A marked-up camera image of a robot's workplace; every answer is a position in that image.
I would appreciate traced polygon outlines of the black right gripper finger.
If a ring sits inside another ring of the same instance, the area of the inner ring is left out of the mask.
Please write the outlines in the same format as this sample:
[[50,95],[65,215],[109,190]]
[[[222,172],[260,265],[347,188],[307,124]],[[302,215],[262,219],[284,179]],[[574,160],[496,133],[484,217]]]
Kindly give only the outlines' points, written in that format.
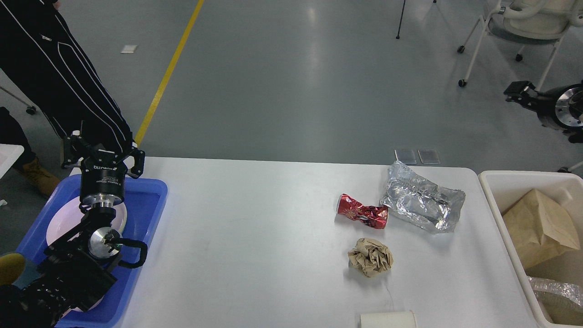
[[542,108],[539,103],[541,92],[537,91],[531,81],[514,81],[506,87],[503,95],[506,96],[506,102],[517,103],[527,110],[539,112]]

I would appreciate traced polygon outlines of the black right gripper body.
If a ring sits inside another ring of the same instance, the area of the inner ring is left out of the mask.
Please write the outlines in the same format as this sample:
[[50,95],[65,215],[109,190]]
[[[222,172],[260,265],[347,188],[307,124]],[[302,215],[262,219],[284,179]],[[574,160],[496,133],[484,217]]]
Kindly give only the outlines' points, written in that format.
[[537,94],[537,118],[546,128],[581,133],[582,84],[556,87]]

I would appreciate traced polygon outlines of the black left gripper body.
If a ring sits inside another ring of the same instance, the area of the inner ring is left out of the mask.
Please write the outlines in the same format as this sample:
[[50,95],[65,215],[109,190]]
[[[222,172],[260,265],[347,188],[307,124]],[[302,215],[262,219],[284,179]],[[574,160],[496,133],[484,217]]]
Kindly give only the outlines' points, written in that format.
[[125,199],[127,166],[119,155],[87,156],[80,164],[80,202],[83,205],[118,205]]

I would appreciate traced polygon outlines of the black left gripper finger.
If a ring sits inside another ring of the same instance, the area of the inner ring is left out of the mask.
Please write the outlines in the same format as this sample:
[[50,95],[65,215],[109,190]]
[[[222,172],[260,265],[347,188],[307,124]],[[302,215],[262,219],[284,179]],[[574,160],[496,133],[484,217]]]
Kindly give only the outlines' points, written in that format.
[[[133,179],[138,179],[144,173],[145,152],[139,149],[137,144],[134,145],[133,133],[125,133],[124,137],[125,144],[122,147],[122,152],[114,155],[111,164],[119,172],[123,172]],[[128,168],[125,164],[127,158],[133,158],[133,166],[131,168]]]
[[61,168],[94,170],[94,166],[104,164],[103,144],[95,138],[87,138],[82,128],[75,129],[63,137],[61,143]]

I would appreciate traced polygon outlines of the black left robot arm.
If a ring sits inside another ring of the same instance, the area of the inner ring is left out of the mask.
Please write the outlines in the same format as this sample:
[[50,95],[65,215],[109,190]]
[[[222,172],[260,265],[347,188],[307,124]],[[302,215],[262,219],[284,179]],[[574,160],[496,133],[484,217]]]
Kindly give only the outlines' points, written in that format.
[[74,308],[89,311],[117,282],[116,267],[144,265],[148,245],[122,236],[112,227],[115,206],[125,199],[125,178],[143,174],[144,152],[133,135],[114,152],[91,144],[79,131],[63,139],[63,168],[81,169],[80,222],[44,251],[39,278],[25,288],[1,286],[3,328],[53,328]]

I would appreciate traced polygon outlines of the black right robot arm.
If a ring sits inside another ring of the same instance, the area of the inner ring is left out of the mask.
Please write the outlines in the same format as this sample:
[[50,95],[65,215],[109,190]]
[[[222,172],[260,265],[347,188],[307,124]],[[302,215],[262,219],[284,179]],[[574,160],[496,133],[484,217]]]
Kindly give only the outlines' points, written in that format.
[[582,143],[582,83],[540,92],[530,81],[515,81],[510,83],[503,94],[507,102],[515,102],[535,112],[544,127],[561,131],[570,143]]

